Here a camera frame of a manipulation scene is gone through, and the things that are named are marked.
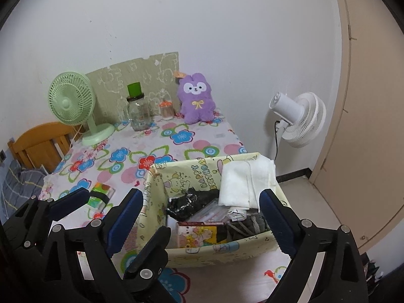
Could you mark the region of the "beige door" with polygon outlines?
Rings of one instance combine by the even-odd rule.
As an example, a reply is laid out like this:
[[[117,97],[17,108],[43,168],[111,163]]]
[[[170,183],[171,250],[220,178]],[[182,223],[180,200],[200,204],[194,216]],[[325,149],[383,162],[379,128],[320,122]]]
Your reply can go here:
[[[403,32],[382,0],[337,0],[342,61],[310,181],[360,252],[403,219]]]

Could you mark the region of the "toothpick jar orange lid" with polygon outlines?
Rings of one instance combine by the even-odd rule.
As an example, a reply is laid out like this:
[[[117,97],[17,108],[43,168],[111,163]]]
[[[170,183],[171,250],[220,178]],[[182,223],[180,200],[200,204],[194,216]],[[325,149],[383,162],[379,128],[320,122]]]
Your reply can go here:
[[[165,120],[170,120],[175,117],[175,110],[173,104],[169,100],[163,100],[159,104],[161,117]]]

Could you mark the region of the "wall socket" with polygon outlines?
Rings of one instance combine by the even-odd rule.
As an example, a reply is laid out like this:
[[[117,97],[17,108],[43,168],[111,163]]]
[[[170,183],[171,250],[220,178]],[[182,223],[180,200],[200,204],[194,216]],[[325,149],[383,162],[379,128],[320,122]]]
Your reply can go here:
[[[0,163],[3,163],[6,159],[6,154],[3,150],[0,151]]]

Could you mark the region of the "green tissue pack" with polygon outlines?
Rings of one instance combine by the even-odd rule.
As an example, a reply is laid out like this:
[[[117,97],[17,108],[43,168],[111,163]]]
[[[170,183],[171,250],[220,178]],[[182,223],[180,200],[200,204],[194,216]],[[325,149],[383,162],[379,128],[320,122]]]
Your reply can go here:
[[[94,211],[102,212],[110,203],[115,191],[116,190],[109,185],[96,183],[90,190],[90,197],[87,205]]]

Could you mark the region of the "wooden chair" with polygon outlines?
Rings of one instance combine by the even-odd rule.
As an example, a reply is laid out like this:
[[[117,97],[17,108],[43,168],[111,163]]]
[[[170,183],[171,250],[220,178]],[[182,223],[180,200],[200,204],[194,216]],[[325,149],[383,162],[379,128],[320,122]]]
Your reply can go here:
[[[70,151],[73,136],[80,126],[68,126],[60,122],[38,125],[17,140],[10,139],[8,148],[20,165],[27,169],[53,172]]]

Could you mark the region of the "grey plaid cloth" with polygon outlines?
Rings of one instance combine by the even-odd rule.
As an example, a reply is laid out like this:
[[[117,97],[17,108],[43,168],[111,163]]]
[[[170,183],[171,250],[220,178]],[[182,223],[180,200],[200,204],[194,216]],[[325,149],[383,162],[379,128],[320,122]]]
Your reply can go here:
[[[38,197],[47,172],[42,168],[27,169],[13,160],[1,182],[1,222],[6,222],[32,196]]]

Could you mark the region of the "white cloth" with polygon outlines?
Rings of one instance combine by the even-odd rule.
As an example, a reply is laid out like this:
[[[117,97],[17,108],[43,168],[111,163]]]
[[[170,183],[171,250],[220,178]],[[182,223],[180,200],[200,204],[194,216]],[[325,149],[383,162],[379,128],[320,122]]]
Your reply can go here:
[[[255,159],[231,161],[222,168],[218,204],[226,207],[260,209],[260,194],[276,190],[274,161],[258,155]]]

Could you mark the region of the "clear plastic bag pack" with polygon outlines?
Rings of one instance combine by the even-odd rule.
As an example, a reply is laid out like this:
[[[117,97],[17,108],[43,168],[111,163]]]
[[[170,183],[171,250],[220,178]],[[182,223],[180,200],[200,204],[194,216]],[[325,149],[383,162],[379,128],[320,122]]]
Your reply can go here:
[[[189,217],[186,222],[200,222],[204,224],[215,224],[225,222],[228,219],[229,207],[220,205],[218,199],[213,199],[200,211]]]

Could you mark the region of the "black plastic bag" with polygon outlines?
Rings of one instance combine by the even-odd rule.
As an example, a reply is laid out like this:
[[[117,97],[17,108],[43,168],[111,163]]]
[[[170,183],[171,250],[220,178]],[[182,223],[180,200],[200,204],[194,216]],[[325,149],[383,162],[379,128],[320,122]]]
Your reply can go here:
[[[195,215],[218,197],[218,189],[197,191],[193,187],[190,187],[182,196],[170,199],[166,208],[166,213],[173,219],[183,222]]]

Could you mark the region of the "purple plush bunny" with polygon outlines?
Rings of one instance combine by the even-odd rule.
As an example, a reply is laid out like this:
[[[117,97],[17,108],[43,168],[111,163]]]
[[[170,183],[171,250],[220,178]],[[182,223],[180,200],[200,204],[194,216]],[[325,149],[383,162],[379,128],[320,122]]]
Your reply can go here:
[[[214,119],[216,104],[212,89],[201,73],[186,75],[179,80],[177,97],[181,103],[180,114],[186,124],[210,122]]]

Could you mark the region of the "floral tablecloth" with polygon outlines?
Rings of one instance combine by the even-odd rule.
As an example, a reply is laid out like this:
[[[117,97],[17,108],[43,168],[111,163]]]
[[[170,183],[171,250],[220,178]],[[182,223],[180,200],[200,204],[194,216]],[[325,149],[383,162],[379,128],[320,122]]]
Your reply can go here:
[[[146,173],[154,163],[247,154],[244,145],[220,112],[211,122],[186,124],[181,117],[155,118],[151,127],[136,132],[128,122],[116,124],[101,144],[76,143],[44,180],[41,199],[59,199],[83,187],[104,183],[116,191],[118,205],[130,189],[144,195]],[[112,261],[122,274],[136,253],[136,223],[122,250]],[[198,267],[167,266],[160,282],[177,302],[264,302],[289,264],[279,248],[241,261]]]

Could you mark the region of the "white standing fan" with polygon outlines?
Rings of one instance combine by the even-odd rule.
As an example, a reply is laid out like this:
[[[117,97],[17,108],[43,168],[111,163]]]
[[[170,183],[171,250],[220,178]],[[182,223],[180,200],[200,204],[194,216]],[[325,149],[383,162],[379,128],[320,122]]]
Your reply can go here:
[[[274,159],[282,140],[293,148],[307,146],[321,132],[327,115],[324,102],[313,92],[305,92],[295,99],[277,92],[269,109],[279,117],[274,123]]]

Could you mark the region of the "glass mason jar mug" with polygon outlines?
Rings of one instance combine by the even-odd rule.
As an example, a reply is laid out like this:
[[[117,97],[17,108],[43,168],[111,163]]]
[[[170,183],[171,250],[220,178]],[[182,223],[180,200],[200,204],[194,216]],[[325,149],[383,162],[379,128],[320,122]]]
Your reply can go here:
[[[135,131],[145,131],[151,127],[152,118],[148,102],[144,94],[135,97],[127,97],[127,105],[123,109],[125,120]]]

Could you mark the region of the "yellow cartoon tissue pack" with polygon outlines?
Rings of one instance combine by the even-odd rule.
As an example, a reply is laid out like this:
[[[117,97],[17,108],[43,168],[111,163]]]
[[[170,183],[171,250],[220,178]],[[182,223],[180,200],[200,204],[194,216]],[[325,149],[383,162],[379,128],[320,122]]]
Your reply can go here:
[[[177,225],[177,245],[179,248],[201,248],[227,243],[227,237],[227,227],[223,223],[179,222]]]

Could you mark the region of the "yellow cartoon fabric box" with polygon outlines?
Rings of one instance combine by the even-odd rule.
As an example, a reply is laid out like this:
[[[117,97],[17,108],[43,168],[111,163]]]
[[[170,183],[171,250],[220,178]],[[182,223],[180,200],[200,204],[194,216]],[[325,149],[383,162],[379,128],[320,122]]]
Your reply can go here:
[[[136,250],[161,226],[171,229],[171,267],[230,263],[277,250],[258,206],[266,188],[289,205],[274,161],[259,153],[154,163],[146,173],[144,205],[136,220]]]

